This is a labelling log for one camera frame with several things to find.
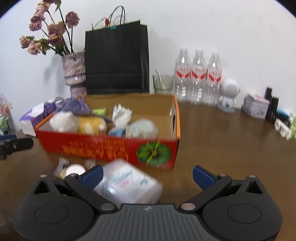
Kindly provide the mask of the white jar lid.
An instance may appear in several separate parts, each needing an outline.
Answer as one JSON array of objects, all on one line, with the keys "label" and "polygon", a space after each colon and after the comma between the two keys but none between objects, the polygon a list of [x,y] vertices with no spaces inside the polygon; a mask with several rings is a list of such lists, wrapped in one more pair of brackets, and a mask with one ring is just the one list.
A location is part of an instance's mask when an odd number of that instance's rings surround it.
[{"label": "white jar lid", "polygon": [[73,165],[70,165],[68,167],[64,167],[62,169],[62,171],[60,172],[59,177],[61,179],[64,179],[66,176],[68,176],[70,174],[82,175],[85,172],[86,172],[86,169],[82,165],[73,164]]}]

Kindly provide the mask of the blue snack wrapper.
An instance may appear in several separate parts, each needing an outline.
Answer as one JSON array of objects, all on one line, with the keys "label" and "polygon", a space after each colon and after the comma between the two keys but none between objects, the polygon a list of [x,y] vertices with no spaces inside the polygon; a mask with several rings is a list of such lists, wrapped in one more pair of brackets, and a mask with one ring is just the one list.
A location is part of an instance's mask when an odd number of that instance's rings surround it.
[{"label": "blue snack wrapper", "polygon": [[113,128],[108,132],[109,136],[112,137],[125,137],[125,128]]}]

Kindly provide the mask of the white paper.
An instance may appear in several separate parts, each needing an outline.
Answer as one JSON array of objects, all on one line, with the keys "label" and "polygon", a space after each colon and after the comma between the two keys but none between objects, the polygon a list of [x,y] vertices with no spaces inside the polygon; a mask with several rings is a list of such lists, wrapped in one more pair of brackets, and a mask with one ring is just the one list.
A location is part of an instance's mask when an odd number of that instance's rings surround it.
[{"label": "white paper", "polygon": [[124,129],[132,118],[132,110],[117,104],[113,108],[112,123],[113,129]]}]

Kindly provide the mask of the purple knitted cloth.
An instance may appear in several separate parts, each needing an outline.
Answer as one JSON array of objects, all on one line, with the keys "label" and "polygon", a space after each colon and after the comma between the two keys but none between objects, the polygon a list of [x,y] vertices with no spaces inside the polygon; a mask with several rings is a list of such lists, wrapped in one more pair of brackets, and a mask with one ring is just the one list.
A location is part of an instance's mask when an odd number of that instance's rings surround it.
[{"label": "purple knitted cloth", "polygon": [[56,97],[55,100],[56,110],[55,113],[63,112],[72,112],[72,113],[90,113],[90,109],[87,104],[84,102],[83,97],[70,97],[62,98]]}]

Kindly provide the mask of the colourful packets at left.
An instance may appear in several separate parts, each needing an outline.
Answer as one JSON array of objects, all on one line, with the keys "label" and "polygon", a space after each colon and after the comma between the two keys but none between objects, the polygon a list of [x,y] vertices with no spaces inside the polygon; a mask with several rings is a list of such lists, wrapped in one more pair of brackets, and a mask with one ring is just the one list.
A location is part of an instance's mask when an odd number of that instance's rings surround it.
[{"label": "colourful packets at left", "polygon": [[0,129],[1,136],[16,133],[15,124],[11,116],[12,104],[7,97],[0,95]]}]

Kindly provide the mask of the purple tissue pack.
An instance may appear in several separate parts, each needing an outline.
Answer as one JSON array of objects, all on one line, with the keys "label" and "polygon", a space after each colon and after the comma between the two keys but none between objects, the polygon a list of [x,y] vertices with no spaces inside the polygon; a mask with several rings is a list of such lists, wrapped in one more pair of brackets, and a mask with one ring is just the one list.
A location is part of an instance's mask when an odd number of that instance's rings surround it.
[{"label": "purple tissue pack", "polygon": [[42,102],[27,111],[20,119],[19,123],[25,135],[36,137],[35,127],[43,119],[49,116],[56,109],[54,99]]}]

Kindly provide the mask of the red orange cardboard box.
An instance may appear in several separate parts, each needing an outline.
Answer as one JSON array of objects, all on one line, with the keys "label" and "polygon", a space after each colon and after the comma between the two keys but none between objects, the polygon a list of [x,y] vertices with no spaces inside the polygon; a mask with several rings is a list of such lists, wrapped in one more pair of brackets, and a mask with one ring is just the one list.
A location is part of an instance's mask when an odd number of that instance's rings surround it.
[{"label": "red orange cardboard box", "polygon": [[158,136],[150,139],[59,133],[49,126],[52,117],[49,115],[35,128],[47,152],[107,162],[120,158],[135,166],[159,169],[174,167],[181,138],[179,106],[174,95],[87,95],[84,102],[90,109],[106,108],[109,118],[112,117],[113,107],[121,104],[132,111],[132,122],[140,118],[152,121],[159,130]]}]

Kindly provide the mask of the green tissue pack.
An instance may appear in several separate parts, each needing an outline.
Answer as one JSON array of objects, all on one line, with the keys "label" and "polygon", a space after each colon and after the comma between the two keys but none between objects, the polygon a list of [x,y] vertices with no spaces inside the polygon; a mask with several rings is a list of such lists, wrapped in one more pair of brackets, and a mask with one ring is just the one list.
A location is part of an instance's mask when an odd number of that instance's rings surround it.
[{"label": "green tissue pack", "polygon": [[107,108],[95,108],[92,110],[92,113],[99,116],[106,116]]}]

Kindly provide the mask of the pale green scrubber ball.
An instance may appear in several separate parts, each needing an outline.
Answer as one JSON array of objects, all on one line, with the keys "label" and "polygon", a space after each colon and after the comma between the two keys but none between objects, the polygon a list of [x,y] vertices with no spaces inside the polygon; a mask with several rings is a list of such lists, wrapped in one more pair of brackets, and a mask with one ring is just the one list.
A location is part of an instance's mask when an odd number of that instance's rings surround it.
[{"label": "pale green scrubber ball", "polygon": [[140,118],[128,125],[125,129],[127,138],[156,138],[159,130],[153,121],[146,118]]}]

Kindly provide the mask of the black cosmetic tube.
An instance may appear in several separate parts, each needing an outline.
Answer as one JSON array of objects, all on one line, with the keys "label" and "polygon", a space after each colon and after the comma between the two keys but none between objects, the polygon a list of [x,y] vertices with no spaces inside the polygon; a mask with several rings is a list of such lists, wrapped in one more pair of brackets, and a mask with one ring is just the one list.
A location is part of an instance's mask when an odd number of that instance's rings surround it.
[{"label": "black cosmetic tube", "polygon": [[270,101],[271,98],[272,98],[272,92],[273,92],[273,89],[271,87],[267,87],[266,90],[265,90],[264,98],[266,100]]},{"label": "black cosmetic tube", "polygon": [[278,97],[272,97],[269,102],[269,107],[268,107],[265,119],[272,124],[275,123],[275,119],[277,116],[278,102],[279,102]]}]

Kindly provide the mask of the white astronaut figure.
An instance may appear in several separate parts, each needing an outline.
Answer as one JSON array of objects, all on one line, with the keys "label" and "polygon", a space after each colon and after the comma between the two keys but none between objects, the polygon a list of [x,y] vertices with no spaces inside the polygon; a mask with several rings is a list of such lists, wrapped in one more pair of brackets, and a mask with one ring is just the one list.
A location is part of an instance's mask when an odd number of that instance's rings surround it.
[{"label": "white astronaut figure", "polygon": [[234,113],[236,100],[235,98],[240,93],[240,86],[233,78],[225,78],[221,83],[221,95],[218,99],[218,108],[226,113]]}]

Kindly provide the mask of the white spoon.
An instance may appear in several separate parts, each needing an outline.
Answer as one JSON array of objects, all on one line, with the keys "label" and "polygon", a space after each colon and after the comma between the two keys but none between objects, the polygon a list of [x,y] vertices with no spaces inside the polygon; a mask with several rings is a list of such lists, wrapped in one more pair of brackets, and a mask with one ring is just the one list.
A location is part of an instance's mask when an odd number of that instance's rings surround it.
[{"label": "white spoon", "polygon": [[156,72],[156,75],[158,76],[157,78],[155,78],[155,81],[154,81],[155,92],[157,92],[157,90],[158,90],[159,94],[161,93],[162,95],[164,95],[164,87],[163,87],[161,74],[159,73],[159,71],[157,69],[155,69],[155,72]]}]

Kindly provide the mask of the right water bottle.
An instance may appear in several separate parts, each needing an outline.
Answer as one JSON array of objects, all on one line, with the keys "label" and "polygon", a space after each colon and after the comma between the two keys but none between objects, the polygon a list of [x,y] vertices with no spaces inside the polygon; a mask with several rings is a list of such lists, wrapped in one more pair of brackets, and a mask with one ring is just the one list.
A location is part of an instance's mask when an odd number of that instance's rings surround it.
[{"label": "right water bottle", "polygon": [[209,105],[216,105],[218,102],[220,82],[222,79],[222,64],[218,52],[212,52],[207,68],[207,100]]}]

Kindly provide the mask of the middle water bottle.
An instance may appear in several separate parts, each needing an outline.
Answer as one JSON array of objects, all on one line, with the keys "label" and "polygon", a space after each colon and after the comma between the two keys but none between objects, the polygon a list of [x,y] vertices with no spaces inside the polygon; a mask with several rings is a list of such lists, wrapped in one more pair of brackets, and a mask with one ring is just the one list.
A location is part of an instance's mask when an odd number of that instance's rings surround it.
[{"label": "middle water bottle", "polygon": [[207,76],[207,64],[203,50],[195,50],[195,56],[191,65],[191,79],[189,88],[189,101],[194,104],[202,102],[203,83]]}]

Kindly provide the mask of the dried pink flowers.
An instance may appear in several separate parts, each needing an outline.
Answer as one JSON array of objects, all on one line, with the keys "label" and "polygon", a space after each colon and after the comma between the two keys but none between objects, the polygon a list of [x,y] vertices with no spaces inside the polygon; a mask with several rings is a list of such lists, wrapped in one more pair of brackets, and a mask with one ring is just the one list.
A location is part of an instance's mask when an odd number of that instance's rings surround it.
[{"label": "dried pink flowers", "polygon": [[[41,31],[44,36],[36,39],[35,36],[22,36],[19,39],[22,49],[31,55],[38,55],[53,50],[60,56],[70,55],[73,50],[73,28],[79,24],[80,18],[74,11],[63,15],[62,1],[40,1],[34,15],[30,19],[29,29],[32,32]],[[55,12],[59,12],[61,21],[57,22],[50,13],[50,7],[55,5]]]}]

